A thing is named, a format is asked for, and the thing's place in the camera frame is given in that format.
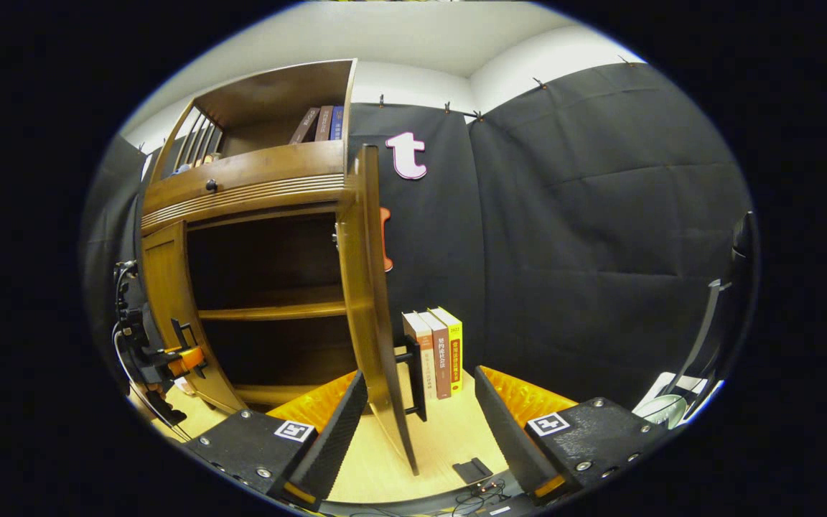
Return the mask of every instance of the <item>book stack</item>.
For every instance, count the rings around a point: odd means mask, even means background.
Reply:
[[[448,399],[462,392],[462,321],[442,307],[401,313],[404,334],[420,345],[424,398]]]
[[[293,132],[290,144],[302,144],[305,141],[340,140],[344,128],[344,107],[322,106],[309,108]]]

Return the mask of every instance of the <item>book spine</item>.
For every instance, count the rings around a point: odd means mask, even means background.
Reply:
[[[433,343],[436,346],[436,398],[448,399],[452,396],[449,328],[433,331]]]
[[[325,141],[331,135],[331,113],[334,111],[332,106],[322,106],[321,114],[318,115],[318,131],[315,131],[315,141]]]
[[[452,395],[462,392],[462,324],[449,326]]]
[[[420,343],[420,364],[423,366],[423,395],[426,400],[436,400],[436,360],[433,357],[433,336],[425,334],[417,338]]]
[[[331,115],[331,140],[340,140],[344,131],[344,107],[335,106]]]
[[[308,137],[309,130],[312,128],[314,119],[318,116],[318,111],[321,111],[321,108],[309,108],[305,117],[302,119],[302,123],[299,124],[299,127],[296,128],[296,131],[292,134],[292,138],[289,140],[290,144],[301,144],[305,141],[306,137]]]

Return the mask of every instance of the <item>wooden cabinet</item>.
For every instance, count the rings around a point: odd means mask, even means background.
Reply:
[[[177,342],[175,318],[203,347],[206,378],[187,379],[206,402],[269,409],[360,369],[373,413],[416,472],[388,317],[378,150],[365,147],[347,170],[346,138],[288,144],[311,107],[344,106],[347,134],[354,72],[355,60],[308,63],[194,98],[146,190],[142,274],[165,344]],[[162,179],[181,128],[193,136],[174,169],[192,168]],[[221,158],[203,163],[208,149]]]

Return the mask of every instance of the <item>open cabinet door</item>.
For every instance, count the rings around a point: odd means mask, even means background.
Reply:
[[[184,339],[190,346],[198,346],[203,350],[207,363],[203,369],[206,378],[200,378],[193,372],[187,374],[187,382],[193,386],[197,395],[229,413],[245,409],[246,406],[220,369],[197,315],[197,303],[190,284],[190,266],[187,264],[186,220],[178,220],[174,225],[142,239],[142,279],[145,281],[152,319],[167,350],[180,346],[172,318],[181,326],[190,323],[189,330],[193,330],[193,333],[184,332]]]
[[[348,171],[345,196],[337,207],[336,235],[347,319],[368,405],[388,441],[418,475],[388,315],[375,145],[364,145]]]

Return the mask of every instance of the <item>wooden floor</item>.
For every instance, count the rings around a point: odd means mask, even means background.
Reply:
[[[399,364],[398,373],[403,379],[405,406],[411,406],[410,385],[404,380],[408,378],[406,368],[406,364]],[[191,438],[197,438],[227,416],[177,387],[168,393],[167,401],[187,413],[180,426]],[[393,503],[449,492],[466,485],[452,465],[474,457],[493,474],[508,469],[474,396],[474,379],[468,373],[464,373],[462,393],[427,401],[426,413],[427,422],[417,415],[407,416],[420,475],[411,473],[406,459],[385,438],[375,417],[363,415],[327,499],[338,503]],[[160,420],[152,420],[152,424],[165,435],[182,441]]]

